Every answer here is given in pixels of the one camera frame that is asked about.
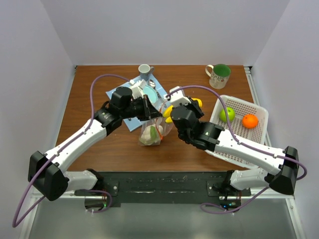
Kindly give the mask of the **yellow banana bunch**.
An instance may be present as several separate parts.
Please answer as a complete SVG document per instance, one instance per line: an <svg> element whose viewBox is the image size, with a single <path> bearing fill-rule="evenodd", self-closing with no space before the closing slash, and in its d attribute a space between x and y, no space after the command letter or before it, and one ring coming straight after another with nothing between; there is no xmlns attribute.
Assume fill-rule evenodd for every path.
<svg viewBox="0 0 319 239"><path fill-rule="evenodd" d="M202 100L198 98L192 98L193 101L197 101L199 106L202 107ZM165 118L165 123L172 123L172 119L170 117L170 114L172 112L173 105L170 105L163 113L163 117Z"/></svg>

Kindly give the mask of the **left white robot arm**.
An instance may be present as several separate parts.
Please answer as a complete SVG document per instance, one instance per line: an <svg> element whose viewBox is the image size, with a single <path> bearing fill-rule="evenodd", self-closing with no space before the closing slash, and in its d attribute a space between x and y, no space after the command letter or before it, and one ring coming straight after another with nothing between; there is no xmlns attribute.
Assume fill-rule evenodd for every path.
<svg viewBox="0 0 319 239"><path fill-rule="evenodd" d="M137 89L118 87L75 134L46 153L37 151L31 156L28 181L50 201L67 191L87 190L91 195L99 195L104 189L103 176L93 169L69 172L70 165L119 128L124 119L148 121L161 116L147 95Z"/></svg>

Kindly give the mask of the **toy cabbage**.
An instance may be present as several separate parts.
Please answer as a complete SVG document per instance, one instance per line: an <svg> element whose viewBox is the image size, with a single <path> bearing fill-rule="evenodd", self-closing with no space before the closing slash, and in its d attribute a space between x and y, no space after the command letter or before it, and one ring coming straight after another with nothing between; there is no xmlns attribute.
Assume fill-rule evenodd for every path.
<svg viewBox="0 0 319 239"><path fill-rule="evenodd" d="M154 125L143 126L139 137L139 144L141 146L156 146L160 145L163 127Z"/></svg>

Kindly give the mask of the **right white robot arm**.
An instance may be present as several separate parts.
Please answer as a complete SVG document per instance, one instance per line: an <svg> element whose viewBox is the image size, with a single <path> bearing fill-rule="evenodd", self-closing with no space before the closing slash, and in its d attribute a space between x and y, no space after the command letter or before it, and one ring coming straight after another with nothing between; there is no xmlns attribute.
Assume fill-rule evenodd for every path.
<svg viewBox="0 0 319 239"><path fill-rule="evenodd" d="M274 191L292 195L295 192L299 166L297 149L267 147L239 136L211 122L200 121L204 115L199 103L190 97L171 97L170 117L179 139L207 152L226 153L256 165L244 171L229 171L221 190L232 196L250 187L270 187Z"/></svg>

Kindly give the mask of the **clear zip top bag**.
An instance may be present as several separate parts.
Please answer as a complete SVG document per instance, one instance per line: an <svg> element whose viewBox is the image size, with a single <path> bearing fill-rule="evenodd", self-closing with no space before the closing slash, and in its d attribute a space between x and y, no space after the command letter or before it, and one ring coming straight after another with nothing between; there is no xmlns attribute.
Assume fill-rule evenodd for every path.
<svg viewBox="0 0 319 239"><path fill-rule="evenodd" d="M167 136L173 128L172 120L169 116L172 105L168 100L164 100L158 108L162 117L146 121L142 124L139 136L140 146L157 146Z"/></svg>

